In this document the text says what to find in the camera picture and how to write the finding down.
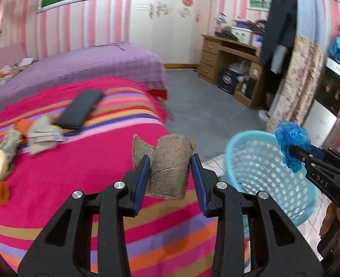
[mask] white wardrobe door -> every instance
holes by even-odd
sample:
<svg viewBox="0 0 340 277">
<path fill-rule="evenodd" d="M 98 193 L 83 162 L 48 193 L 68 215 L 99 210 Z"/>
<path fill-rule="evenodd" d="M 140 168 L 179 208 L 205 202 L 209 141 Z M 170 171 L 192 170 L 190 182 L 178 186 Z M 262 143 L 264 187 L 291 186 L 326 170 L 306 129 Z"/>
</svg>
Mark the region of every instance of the white wardrobe door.
<svg viewBox="0 0 340 277">
<path fill-rule="evenodd" d="M 133 45 L 148 51 L 153 50 L 155 16 L 155 0 L 131 0 L 129 41 Z"/>
<path fill-rule="evenodd" d="M 153 23 L 153 53 L 163 63 L 173 63 L 171 47 L 173 46 L 175 0 L 155 0 L 155 19 Z"/>
<path fill-rule="evenodd" d="M 184 5 L 183 0 L 175 0 L 171 63 L 191 63 L 191 35 L 195 20 L 195 0 L 191 1 L 192 5 L 187 6 Z"/>
</svg>

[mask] blue plastic bag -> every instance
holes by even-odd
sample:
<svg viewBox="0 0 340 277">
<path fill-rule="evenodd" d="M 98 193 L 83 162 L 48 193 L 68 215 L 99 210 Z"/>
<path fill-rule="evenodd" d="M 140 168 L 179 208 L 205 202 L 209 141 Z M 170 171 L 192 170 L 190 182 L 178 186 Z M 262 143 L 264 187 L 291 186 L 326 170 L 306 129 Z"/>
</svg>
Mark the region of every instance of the blue plastic bag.
<svg viewBox="0 0 340 277">
<path fill-rule="evenodd" d="M 298 126 L 296 123 L 281 121 L 275 130 L 275 137 L 280 145 L 284 155 L 283 163 L 297 173 L 302 168 L 302 162 L 289 153 L 289 146 L 298 146 L 305 150 L 311 150 L 311 140 L 305 128 Z"/>
</svg>

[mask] black coat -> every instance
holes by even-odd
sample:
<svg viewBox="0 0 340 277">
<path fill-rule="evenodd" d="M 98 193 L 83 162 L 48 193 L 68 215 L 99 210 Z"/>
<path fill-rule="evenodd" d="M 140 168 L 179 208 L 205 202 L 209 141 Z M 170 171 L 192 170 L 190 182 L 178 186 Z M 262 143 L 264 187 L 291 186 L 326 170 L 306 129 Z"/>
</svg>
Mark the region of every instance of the black coat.
<svg viewBox="0 0 340 277">
<path fill-rule="evenodd" d="M 269 66 L 277 45 L 293 47 L 297 32 L 297 0 L 271 0 L 260 62 Z"/>
</svg>

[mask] gray floor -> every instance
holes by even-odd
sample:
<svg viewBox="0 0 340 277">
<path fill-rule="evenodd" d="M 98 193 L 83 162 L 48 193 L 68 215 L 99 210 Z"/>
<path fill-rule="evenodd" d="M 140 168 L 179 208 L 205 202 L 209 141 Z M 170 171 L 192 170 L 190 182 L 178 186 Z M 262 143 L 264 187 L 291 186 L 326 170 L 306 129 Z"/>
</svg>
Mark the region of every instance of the gray floor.
<svg viewBox="0 0 340 277">
<path fill-rule="evenodd" d="M 197 144 L 201 161 L 224 153 L 228 140 L 244 130 L 264 130 L 258 111 L 199 78 L 192 69 L 167 70 L 169 112 L 167 128 Z"/>
</svg>

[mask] light blue basket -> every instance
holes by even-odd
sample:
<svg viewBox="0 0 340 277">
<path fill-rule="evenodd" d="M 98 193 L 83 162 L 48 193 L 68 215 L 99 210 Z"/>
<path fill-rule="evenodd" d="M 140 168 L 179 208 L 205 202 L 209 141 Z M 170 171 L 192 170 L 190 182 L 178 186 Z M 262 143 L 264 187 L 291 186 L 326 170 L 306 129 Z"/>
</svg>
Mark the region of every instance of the light blue basket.
<svg viewBox="0 0 340 277">
<path fill-rule="evenodd" d="M 293 173 L 283 164 L 283 154 L 273 134 L 245 131 L 235 135 L 225 152 L 223 181 L 239 192 L 268 192 L 298 227 L 313 213 L 317 189 L 306 179 L 306 169 Z"/>
</svg>

